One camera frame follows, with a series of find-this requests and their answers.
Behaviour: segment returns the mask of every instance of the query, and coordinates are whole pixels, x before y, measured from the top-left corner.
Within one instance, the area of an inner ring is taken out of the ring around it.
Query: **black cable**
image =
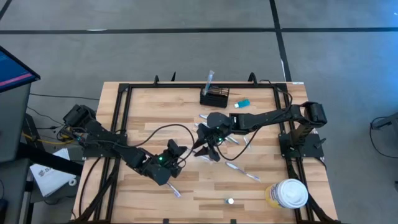
[[[119,147],[123,147],[123,148],[126,148],[126,149],[130,149],[130,148],[138,147],[138,146],[141,146],[141,145],[145,144],[146,142],[148,142],[148,141],[154,136],[154,134],[155,134],[157,131],[159,131],[159,130],[161,130],[161,129],[163,129],[163,128],[171,127],[171,126],[180,126],[180,127],[185,128],[185,129],[188,131],[188,133],[191,135],[191,138],[192,138],[192,147],[193,147],[193,145],[194,145],[194,143],[195,143],[195,139],[194,139],[194,137],[193,137],[191,131],[190,131],[186,126],[184,126],[184,125],[182,125],[182,124],[168,124],[168,125],[165,125],[165,126],[161,126],[161,127],[157,128],[152,134],[150,134],[150,136],[149,136],[145,141],[143,141],[143,142],[141,142],[141,143],[139,143],[139,144],[133,145],[133,146],[123,146],[123,145],[118,144],[118,143],[116,143],[116,142],[107,141],[107,140],[92,140],[92,141],[86,142],[86,144],[92,144],[92,143],[94,143],[94,142],[106,142],[106,143],[114,144],[115,146],[119,146]],[[188,155],[187,155],[185,158],[183,158],[180,162],[178,162],[178,164],[180,164],[182,161],[184,161],[185,159],[188,158],[188,156],[192,153],[192,147],[191,147],[191,151],[188,153]],[[142,149],[142,150],[143,150],[143,151],[145,152],[145,154],[147,154],[148,156],[151,156],[151,157],[153,156],[150,152],[146,151],[145,149]]]
[[[287,95],[287,96],[290,98],[290,100],[289,100],[289,105],[286,105],[286,107],[285,107],[285,109],[284,109],[285,111],[284,111],[283,113],[281,113],[281,114],[278,114],[278,115],[275,116],[274,118],[272,118],[271,121],[273,121],[273,120],[277,119],[278,117],[280,117],[280,116],[282,116],[282,115],[285,115],[287,112],[289,112],[290,108],[292,107],[293,96],[292,96],[290,93],[281,90],[277,85],[272,84],[271,81],[269,81],[269,80],[260,80],[260,82],[262,82],[262,81],[267,81],[270,85],[272,85],[273,87],[276,88],[276,91],[278,91],[279,93],[283,93],[283,94]]]
[[[62,125],[60,125],[60,126],[51,126],[51,127],[48,127],[48,128],[36,128],[36,129],[38,129],[38,130],[45,130],[45,129],[54,130],[54,129],[57,129],[57,128],[60,128],[60,127],[62,127]]]
[[[6,189],[4,188],[4,184],[3,184],[2,180],[0,180],[0,184],[1,184],[1,188],[2,188],[2,194],[1,194],[0,199],[2,199],[2,198],[4,198],[4,193],[5,193]]]
[[[73,212],[73,209],[71,210],[71,212],[72,212],[73,218],[76,219],[76,215],[75,215],[75,212]]]
[[[90,98],[90,97],[82,97],[82,96],[56,96],[56,95],[45,95],[45,94],[37,94],[37,93],[30,93],[33,96],[45,96],[45,97],[56,97],[56,98],[76,98],[76,99],[84,99],[84,100],[100,100],[97,98]]]
[[[184,161],[184,166],[182,166],[181,169],[184,168],[186,165],[187,165],[187,162]]]
[[[44,200],[44,203],[46,203],[47,205],[56,205],[56,204],[58,204],[60,201],[61,201],[61,199],[58,198],[54,203],[46,202],[45,200]]]
[[[91,168],[89,169],[89,171],[88,171],[88,173],[87,173],[87,176],[86,176],[86,179],[85,179],[85,181],[84,181],[84,183],[83,183],[83,187],[81,188],[80,200],[79,200],[79,216],[81,216],[81,205],[82,205],[82,201],[83,201],[83,194],[84,194],[84,192],[85,192],[87,180],[88,180],[88,178],[89,178],[91,172],[93,171],[94,166],[98,163],[98,161],[100,161],[100,159],[101,159],[100,157],[97,158],[97,160],[95,160],[95,162],[93,163],[93,165],[92,165]]]
[[[321,159],[321,157],[315,157],[316,160],[318,160],[320,163],[322,163],[322,165],[325,167],[325,170],[328,170],[325,162]]]
[[[385,156],[385,157],[388,157],[388,158],[391,158],[391,159],[398,159],[398,157],[396,157],[396,156],[388,156],[388,155],[385,155],[384,153],[380,152],[380,151],[377,149],[377,147],[374,145],[373,138],[372,138],[372,127],[373,127],[373,123],[374,123],[377,119],[380,119],[380,118],[386,118],[386,117],[385,117],[385,116],[381,116],[381,117],[374,118],[374,119],[372,120],[372,122],[371,122],[370,127],[369,127],[369,137],[370,137],[370,139],[371,139],[372,146],[373,146],[374,150],[376,150],[376,152],[378,152],[380,155]]]
[[[250,145],[251,141],[254,139],[254,137],[256,136],[257,132],[258,132],[261,128],[262,128],[262,127],[260,127],[259,129],[257,129],[257,130],[254,132],[253,136],[251,136],[251,139],[250,139],[249,142],[246,144],[246,146],[244,147],[244,149],[243,149],[237,156],[235,156],[234,158],[230,159],[230,158],[225,157],[225,156],[223,155],[223,153],[220,151],[220,149],[218,148],[218,146],[216,146],[217,151],[219,152],[219,154],[220,154],[224,159],[226,159],[226,160],[228,160],[228,161],[234,161],[234,160],[237,159],[239,156],[241,156],[242,153],[248,148],[248,146]]]
[[[40,114],[40,113],[37,112],[35,109],[30,108],[29,106],[28,106],[28,109],[31,109],[32,111],[34,111],[35,113],[37,113],[37,114],[40,115],[40,116],[43,116],[43,117],[48,118],[48,119],[50,119],[50,120],[52,120],[52,121],[54,121],[54,122],[56,122],[56,123],[58,123],[58,124],[63,125],[61,122],[58,122],[58,121],[52,119],[50,116],[47,116],[47,115],[44,115],[44,114]]]

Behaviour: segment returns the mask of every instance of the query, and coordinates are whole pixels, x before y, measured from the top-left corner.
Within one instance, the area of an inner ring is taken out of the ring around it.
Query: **monitor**
[[[36,80],[37,73],[0,46],[0,93]]]

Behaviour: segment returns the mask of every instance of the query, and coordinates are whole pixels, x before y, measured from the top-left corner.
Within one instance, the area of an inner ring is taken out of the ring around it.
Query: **white paper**
[[[60,149],[53,153],[53,155],[70,160],[68,149]],[[61,188],[64,184],[68,183],[69,180],[72,180],[76,177],[76,175],[67,174],[65,172],[54,170],[53,168],[38,164],[31,165],[30,170],[35,177],[43,197],[48,197],[50,194]]]

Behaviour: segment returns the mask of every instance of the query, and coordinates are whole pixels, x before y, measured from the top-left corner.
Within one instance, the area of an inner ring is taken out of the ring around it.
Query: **monitor screen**
[[[33,82],[36,76],[19,62],[0,50],[0,92]]]

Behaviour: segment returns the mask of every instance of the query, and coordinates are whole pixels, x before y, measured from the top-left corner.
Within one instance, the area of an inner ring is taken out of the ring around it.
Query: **yellow cable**
[[[29,136],[29,135],[27,135],[25,133],[22,133],[22,135],[25,136],[26,138],[30,139],[31,141],[33,141],[33,137],[32,136]],[[70,140],[70,141],[67,141],[67,142],[52,142],[52,141],[46,141],[46,140],[43,140],[43,139],[38,139],[38,141],[39,142],[43,142],[43,143],[47,143],[47,144],[64,145],[64,144],[70,144],[70,143],[74,142],[75,140]]]

